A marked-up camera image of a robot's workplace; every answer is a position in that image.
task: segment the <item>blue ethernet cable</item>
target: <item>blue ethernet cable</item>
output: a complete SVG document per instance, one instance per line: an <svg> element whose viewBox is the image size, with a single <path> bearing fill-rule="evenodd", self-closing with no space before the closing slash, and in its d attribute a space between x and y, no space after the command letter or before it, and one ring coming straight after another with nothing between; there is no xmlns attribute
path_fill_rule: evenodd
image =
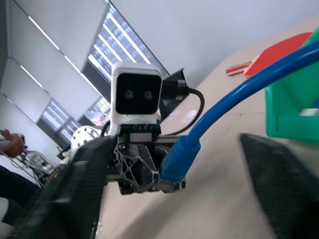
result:
<svg viewBox="0 0 319 239"><path fill-rule="evenodd" d="M316 61L319 61L319 41L275 62L227 94L202 116L187 136L175 143L161 163L160 179L180 182L200 150L199 139L220 117L264 87Z"/></svg>

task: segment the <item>person's arm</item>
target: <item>person's arm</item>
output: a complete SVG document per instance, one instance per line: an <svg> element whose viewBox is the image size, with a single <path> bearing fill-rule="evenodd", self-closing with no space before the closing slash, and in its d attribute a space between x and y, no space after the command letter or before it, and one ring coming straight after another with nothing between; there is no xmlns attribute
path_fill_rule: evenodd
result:
<svg viewBox="0 0 319 239"><path fill-rule="evenodd" d="M9 157L16 157L24 151L23 136L16 133L11 134L9 130L0 130L0 151Z"/></svg>

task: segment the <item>person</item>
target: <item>person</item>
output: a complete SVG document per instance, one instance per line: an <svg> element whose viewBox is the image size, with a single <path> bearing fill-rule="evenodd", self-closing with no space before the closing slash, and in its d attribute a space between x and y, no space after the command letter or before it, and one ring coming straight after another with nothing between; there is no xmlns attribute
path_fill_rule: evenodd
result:
<svg viewBox="0 0 319 239"><path fill-rule="evenodd" d="M2 131L0 152L10 158L14 158L22 154L24 149L25 144L22 135L10 133L8 129ZM0 166L0 197L11 199L23 208L26 208L38 189L37 185L26 178Z"/></svg>
<svg viewBox="0 0 319 239"><path fill-rule="evenodd" d="M2 153L13 158L22 154L24 148L24 140L21 135L11 134L8 129L2 131L2 140L0 141L0 151Z"/></svg>
<svg viewBox="0 0 319 239"><path fill-rule="evenodd" d="M0 152L14 158L25 149L24 137L8 129L0 131ZM13 228L16 219L25 213L30 198L38 187L0 166L0 238L4 238Z"/></svg>

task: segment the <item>green bin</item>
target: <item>green bin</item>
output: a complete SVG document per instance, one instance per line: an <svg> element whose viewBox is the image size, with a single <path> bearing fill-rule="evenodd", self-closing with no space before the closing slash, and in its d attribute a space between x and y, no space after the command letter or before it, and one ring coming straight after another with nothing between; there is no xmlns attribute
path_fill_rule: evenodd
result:
<svg viewBox="0 0 319 239"><path fill-rule="evenodd" d="M319 40L319 28L304 45ZM266 133L270 137L319 143L319 116L299 116L319 100L319 61L265 89Z"/></svg>

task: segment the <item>table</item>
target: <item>table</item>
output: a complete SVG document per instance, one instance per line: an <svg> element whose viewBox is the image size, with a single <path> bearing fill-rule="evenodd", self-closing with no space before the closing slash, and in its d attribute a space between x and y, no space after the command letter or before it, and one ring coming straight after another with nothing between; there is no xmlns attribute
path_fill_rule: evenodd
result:
<svg viewBox="0 0 319 239"><path fill-rule="evenodd" d="M318 26L319 17L313 18L227 57L197 87L205 96L204 112L246 80L242 74L228 77L227 67L250 61L274 43L314 31ZM184 127L189 120L187 114L191 115L198 107L199 100L195 96L186 98L161 124L163 134ZM102 203L103 236L100 238L274 238L252 190L238 141L240 132L266 136L264 91L237 105L205 133L201 151L187 175L184 192L121 196L117 184L110 184ZM315 157L318 146L280 141L293 147L319 173Z"/></svg>

